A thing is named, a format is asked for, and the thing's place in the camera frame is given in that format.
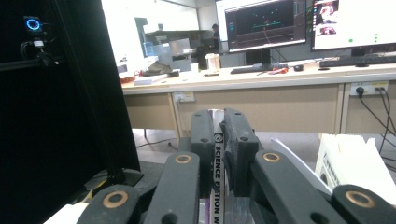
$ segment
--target black monitor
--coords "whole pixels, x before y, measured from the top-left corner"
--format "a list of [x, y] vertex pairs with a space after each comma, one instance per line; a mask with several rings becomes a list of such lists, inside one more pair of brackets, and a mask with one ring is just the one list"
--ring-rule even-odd
[[306, 42], [305, 0], [268, 0], [224, 10], [230, 52]]
[[396, 43], [390, 0], [314, 0], [311, 50], [352, 49], [352, 56]]

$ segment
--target cup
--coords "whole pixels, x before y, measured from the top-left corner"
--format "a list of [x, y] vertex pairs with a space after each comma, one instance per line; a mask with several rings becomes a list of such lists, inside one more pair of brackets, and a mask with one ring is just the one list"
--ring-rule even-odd
[[217, 73], [220, 70], [220, 56], [218, 54], [206, 54], [207, 70]]
[[192, 71], [193, 73], [199, 73], [199, 66], [198, 66], [198, 63], [192, 63], [192, 64], [190, 64], [190, 66], [191, 66], [191, 71]]

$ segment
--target wooden desk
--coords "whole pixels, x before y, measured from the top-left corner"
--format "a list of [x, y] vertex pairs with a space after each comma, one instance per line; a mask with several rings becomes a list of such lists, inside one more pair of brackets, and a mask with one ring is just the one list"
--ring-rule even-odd
[[[203, 77], [205, 71], [186, 72], [152, 85], [127, 83], [122, 87], [134, 128], [174, 129], [180, 136], [189, 135], [194, 112], [225, 107], [240, 110], [260, 132], [384, 132], [359, 98], [349, 97], [350, 83], [389, 81], [389, 96], [395, 105], [396, 64], [318, 69], [318, 63], [310, 63], [303, 72], [290, 69], [287, 74], [258, 76], [231, 75], [232, 68], [223, 68], [216, 77]], [[195, 102], [176, 102], [173, 93], [177, 91], [193, 91]], [[379, 95], [363, 99], [386, 119]]]

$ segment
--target electrical socket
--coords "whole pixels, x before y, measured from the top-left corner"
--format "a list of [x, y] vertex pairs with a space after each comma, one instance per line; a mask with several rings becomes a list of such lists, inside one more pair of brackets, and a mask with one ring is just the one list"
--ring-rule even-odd
[[177, 91], [173, 93], [174, 100], [176, 102], [194, 102], [194, 92], [193, 91]]
[[376, 81], [376, 82], [355, 82], [350, 86], [350, 94], [349, 95], [358, 95], [356, 89], [358, 87], [364, 88], [363, 95], [379, 95], [380, 92], [377, 88], [384, 88], [385, 91], [388, 91], [388, 82], [387, 81]]

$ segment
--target blue light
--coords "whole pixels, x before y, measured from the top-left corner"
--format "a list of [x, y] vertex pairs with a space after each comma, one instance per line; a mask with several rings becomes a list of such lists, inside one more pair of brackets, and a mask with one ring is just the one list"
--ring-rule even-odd
[[26, 26], [33, 31], [37, 31], [40, 29], [40, 22], [35, 19], [30, 19], [26, 22]]

